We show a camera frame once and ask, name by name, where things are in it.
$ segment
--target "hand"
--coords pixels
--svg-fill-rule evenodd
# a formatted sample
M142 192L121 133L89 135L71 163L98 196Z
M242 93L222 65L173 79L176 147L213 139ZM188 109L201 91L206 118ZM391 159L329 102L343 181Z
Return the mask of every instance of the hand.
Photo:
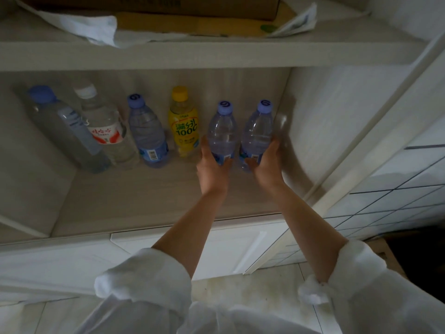
M227 159L220 166L210 151L209 142L205 135L201 138L201 155L202 158L196 168L202 194L217 193L225 197L229 190L229 170L233 159Z
M267 192L270 192L277 185L285 185L283 175L281 174L279 147L280 142L273 137L259 164L255 159L245 159L245 162L249 165L256 181Z

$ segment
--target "blue bottle cap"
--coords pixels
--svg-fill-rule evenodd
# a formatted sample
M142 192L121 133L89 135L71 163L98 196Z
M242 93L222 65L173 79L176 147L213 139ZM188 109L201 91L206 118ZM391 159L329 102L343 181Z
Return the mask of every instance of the blue bottle cap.
M233 112L232 103L228 100L222 100L218 103L218 112L221 115L230 115Z
M258 111L261 113L271 113L273 107L269 100L261 100L258 103Z
M28 90L28 95L37 104L51 103L57 100L56 95L47 85L36 85Z
M127 97L128 106L132 109L139 109L145 105L144 98L138 93L134 93Z

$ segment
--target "forearm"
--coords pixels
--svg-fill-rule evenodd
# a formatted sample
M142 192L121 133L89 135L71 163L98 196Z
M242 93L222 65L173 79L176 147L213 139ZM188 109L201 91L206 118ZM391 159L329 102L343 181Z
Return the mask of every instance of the forearm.
M159 239L152 248L175 258L192 278L225 194L212 192L199 201Z
M318 281L327 282L337 263L338 253L348 240L284 182L272 186L269 193L280 208Z

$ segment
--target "rolled-up sleeve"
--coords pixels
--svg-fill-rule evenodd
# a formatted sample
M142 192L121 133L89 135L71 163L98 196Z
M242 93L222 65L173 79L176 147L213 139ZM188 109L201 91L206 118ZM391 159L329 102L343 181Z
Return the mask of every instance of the rolled-up sleeve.
M361 241L340 250L324 290L343 334L445 332L445 305L387 269Z
M144 248L96 278L104 301L76 331L86 333L176 333L191 305L191 280L169 255Z

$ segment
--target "yellow juice bottle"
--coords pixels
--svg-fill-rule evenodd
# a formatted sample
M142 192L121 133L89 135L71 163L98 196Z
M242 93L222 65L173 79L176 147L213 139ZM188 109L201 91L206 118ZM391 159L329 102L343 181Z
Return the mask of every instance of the yellow juice bottle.
M186 87L174 87L168 121L179 156L187 157L199 145L197 109L189 100Z

